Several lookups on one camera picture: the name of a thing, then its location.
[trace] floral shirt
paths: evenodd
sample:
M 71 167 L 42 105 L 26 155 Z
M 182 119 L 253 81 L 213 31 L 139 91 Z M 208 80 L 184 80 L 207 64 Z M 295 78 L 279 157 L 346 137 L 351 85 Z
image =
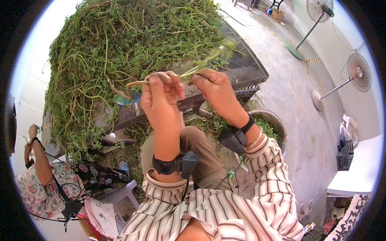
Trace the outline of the floral shirt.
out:
M 67 196 L 69 198 L 80 197 L 80 192 L 84 187 L 78 175 L 64 162 L 50 162 L 49 164 L 58 183 L 65 184 L 62 188 Z M 35 165 L 16 175 L 15 183 L 26 210 L 36 216 L 52 218 L 66 207 L 65 201 L 59 196 L 55 180 L 52 178 L 49 184 L 43 187 L 37 176 Z

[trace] woman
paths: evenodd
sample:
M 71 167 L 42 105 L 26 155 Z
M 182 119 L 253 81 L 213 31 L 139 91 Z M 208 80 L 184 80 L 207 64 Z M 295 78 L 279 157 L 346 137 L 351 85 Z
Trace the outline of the woman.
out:
M 65 200 L 79 201 L 90 190 L 131 181 L 126 162 L 120 164 L 120 169 L 83 163 L 77 164 L 74 170 L 66 162 L 48 162 L 36 137 L 37 126 L 31 125 L 28 133 L 31 141 L 24 150 L 27 170 L 15 176 L 15 183 L 25 208 L 34 216 L 50 219 L 66 208 Z M 34 163 L 28 160 L 31 149 L 36 157 Z

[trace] concrete floor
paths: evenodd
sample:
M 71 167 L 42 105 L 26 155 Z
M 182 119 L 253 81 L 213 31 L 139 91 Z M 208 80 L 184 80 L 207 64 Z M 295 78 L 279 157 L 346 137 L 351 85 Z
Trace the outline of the concrete floor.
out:
M 267 82 L 261 84 L 262 91 L 258 91 L 260 106 L 276 113 L 288 129 L 289 141 L 284 160 L 297 197 L 296 206 L 301 203 L 307 206 L 313 199 L 313 211 L 306 217 L 307 222 L 322 224 L 326 189 L 337 172 L 336 143 L 344 109 L 336 92 L 323 100 L 324 111 L 319 112 L 310 94 L 312 89 L 324 94 L 334 88 L 332 78 L 321 61 L 309 62 L 307 74 L 306 62 L 297 60 L 285 48 L 285 42 L 297 45 L 302 39 L 293 26 L 286 24 L 285 19 L 282 25 L 263 11 L 255 8 L 248 11 L 242 3 L 233 7 L 230 0 L 221 2 L 220 7 L 246 25 L 242 26 L 220 12 L 270 75 Z M 307 41 L 299 51 L 304 59 L 318 58 Z M 248 177 L 240 178 L 241 181 L 243 179 L 245 185 L 253 182 Z M 250 191 L 246 189 L 242 196 L 247 197 Z

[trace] red object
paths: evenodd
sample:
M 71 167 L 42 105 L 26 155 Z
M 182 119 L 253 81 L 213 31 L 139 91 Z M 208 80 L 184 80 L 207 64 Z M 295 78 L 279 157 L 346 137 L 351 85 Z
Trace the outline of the red object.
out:
M 332 227 L 334 227 L 334 225 L 335 224 L 337 224 L 337 222 L 335 222 L 334 220 L 330 220 L 330 221 L 328 221 L 323 227 L 326 229 L 325 231 L 324 231 L 324 233 L 323 234 L 328 234 L 330 231 L 331 231 L 331 229 L 332 229 Z
M 86 219 L 86 223 L 87 223 L 87 226 L 90 228 L 91 232 L 93 232 L 95 238 L 98 240 L 98 241 L 102 241 L 102 239 L 105 237 L 104 235 L 102 235 L 100 232 L 98 232 L 94 226 L 91 224 L 90 220 L 87 218 L 87 214 L 79 214 L 78 215 L 78 218 L 84 218 Z

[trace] standing fan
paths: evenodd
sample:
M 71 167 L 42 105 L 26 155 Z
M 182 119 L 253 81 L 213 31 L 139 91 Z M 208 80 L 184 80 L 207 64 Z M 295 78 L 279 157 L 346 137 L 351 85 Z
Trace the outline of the standing fan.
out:
M 286 48 L 294 55 L 297 59 L 303 60 L 303 55 L 299 53 L 298 48 L 310 35 L 312 30 L 316 27 L 318 23 L 326 22 L 330 17 L 334 17 L 334 2 L 332 0 L 307 0 L 306 2 L 308 15 L 312 20 L 315 21 L 315 24 L 309 30 L 309 32 L 304 36 L 300 41 L 298 46 L 293 47 L 291 43 L 286 43 Z
M 313 89 L 311 91 L 311 98 L 314 103 L 314 106 L 319 110 L 323 110 L 323 102 L 322 99 L 329 96 L 333 92 L 342 88 L 348 82 L 352 82 L 354 87 L 360 92 L 366 92 L 370 89 L 371 86 L 371 72 L 369 65 L 366 60 L 362 57 L 362 55 L 353 53 L 349 56 L 347 61 L 347 71 L 349 72 L 349 79 L 343 84 L 339 85 L 332 91 L 327 94 L 320 96 L 319 92 Z

